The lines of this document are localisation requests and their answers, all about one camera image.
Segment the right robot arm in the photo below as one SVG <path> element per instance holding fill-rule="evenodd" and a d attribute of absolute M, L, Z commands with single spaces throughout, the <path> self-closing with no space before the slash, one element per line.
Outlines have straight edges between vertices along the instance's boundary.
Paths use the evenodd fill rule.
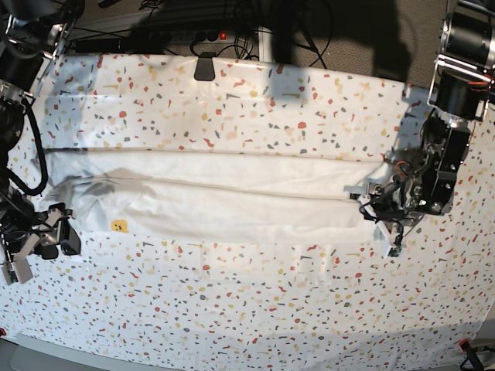
<path fill-rule="evenodd" d="M 83 1 L 1 3 L 1 273 L 6 284 L 32 279 L 32 254 L 44 260 L 80 254 L 80 239 L 69 222 L 72 210 L 57 203 L 38 212 L 30 197 L 40 195 L 49 180 L 33 105 L 84 8 Z M 8 167 L 9 152 L 27 124 L 41 176 L 34 188 Z"/>

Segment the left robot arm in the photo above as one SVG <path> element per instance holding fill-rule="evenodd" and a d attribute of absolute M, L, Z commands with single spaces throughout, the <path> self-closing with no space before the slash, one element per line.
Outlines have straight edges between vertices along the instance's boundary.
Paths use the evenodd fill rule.
<path fill-rule="evenodd" d="M 48 154 L 82 230 L 227 243 L 382 242 L 396 257 L 424 216 L 450 211 L 470 123 L 494 99 L 494 3 L 461 1 L 442 31 L 424 122 L 382 162 L 247 152 Z"/>

